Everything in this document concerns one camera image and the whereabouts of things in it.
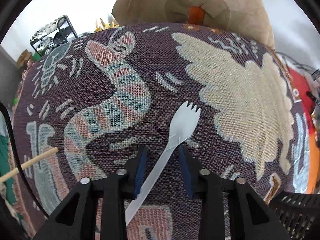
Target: cushion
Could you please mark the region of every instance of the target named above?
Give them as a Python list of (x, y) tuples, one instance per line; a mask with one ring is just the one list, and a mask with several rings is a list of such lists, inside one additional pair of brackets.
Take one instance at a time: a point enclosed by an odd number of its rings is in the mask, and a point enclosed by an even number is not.
[[(13, 129), (21, 162), (59, 149), (25, 171), (50, 214), (82, 177), (122, 168), (139, 144), (148, 148), (148, 174), (175, 111), (188, 100), (201, 107), (185, 141), (190, 154), (222, 178), (246, 178), (269, 203), (283, 189), (308, 190), (308, 124), (294, 91), (288, 70), (252, 39), (197, 25), (130, 25), (42, 57), (28, 70)], [(14, 191), (34, 235), (44, 216), (18, 176)], [(201, 201), (185, 192), (175, 150), (127, 227), (128, 239), (197, 239), (200, 213)], [(227, 210), (225, 221), (228, 236)]]
[(192, 23), (190, 7), (205, 13), (201, 23), (235, 32), (274, 49), (274, 37), (261, 0), (117, 0), (112, 14), (120, 26), (143, 22)]

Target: blue gripper pad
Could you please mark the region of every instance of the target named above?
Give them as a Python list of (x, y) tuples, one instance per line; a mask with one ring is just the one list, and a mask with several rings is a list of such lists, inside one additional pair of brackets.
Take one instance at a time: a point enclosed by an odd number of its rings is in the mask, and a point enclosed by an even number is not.
[(140, 162), (139, 162), (139, 166), (137, 169), (137, 174), (134, 182), (134, 191), (133, 191), (134, 198), (136, 198), (140, 193), (140, 189), (143, 183), (144, 173), (146, 170), (146, 164), (147, 164), (147, 148), (144, 147), (141, 153), (141, 158), (140, 158)]
[(179, 147), (179, 162), (180, 162), (180, 168), (182, 172), (182, 178), (184, 187), (186, 189), (186, 192), (189, 196), (189, 198), (193, 198), (194, 196), (194, 188), (193, 188), (193, 176), (191, 175), (190, 169), (187, 164), (186, 156), (183, 152), (183, 147)]

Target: white wall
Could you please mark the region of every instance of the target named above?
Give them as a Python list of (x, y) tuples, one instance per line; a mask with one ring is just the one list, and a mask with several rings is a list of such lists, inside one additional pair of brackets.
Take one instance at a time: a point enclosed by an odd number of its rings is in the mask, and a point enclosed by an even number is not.
[(262, 0), (275, 35), (276, 50), (320, 68), (320, 35), (293, 0)]
[[(262, 0), (271, 21), (276, 49), (300, 63), (320, 67), (320, 35), (293, 0)], [(68, 15), (76, 32), (95, 30), (95, 19), (106, 23), (116, 0), (32, 0), (9, 29), (1, 46), (14, 59), (30, 47), (29, 39), (42, 26)]]
[(30, 39), (41, 27), (61, 15), (68, 15), (77, 34), (94, 31), (95, 20), (108, 22), (116, 0), (32, 0), (18, 16), (4, 37), (1, 46), (14, 60), (28, 49)]

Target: white plastic spork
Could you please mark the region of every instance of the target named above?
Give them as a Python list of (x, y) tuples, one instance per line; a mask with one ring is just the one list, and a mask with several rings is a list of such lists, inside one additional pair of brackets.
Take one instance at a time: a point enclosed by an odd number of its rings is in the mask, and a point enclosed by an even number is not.
[(127, 226), (153, 188), (174, 149), (188, 139), (195, 130), (199, 121), (201, 108), (197, 110), (197, 105), (192, 108), (192, 103), (187, 106), (188, 101), (184, 102), (174, 114), (170, 123), (169, 139), (166, 148), (142, 184), (137, 199), (133, 200), (125, 210), (125, 223)]

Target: cardboard box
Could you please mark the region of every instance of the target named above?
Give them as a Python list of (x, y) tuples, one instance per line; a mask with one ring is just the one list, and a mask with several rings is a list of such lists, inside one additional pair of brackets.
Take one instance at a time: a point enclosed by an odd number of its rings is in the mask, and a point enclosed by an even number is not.
[(29, 59), (31, 58), (32, 53), (28, 50), (25, 50), (24, 52), (21, 53), (17, 60), (17, 66), (20, 68), (23, 65), (27, 65)]

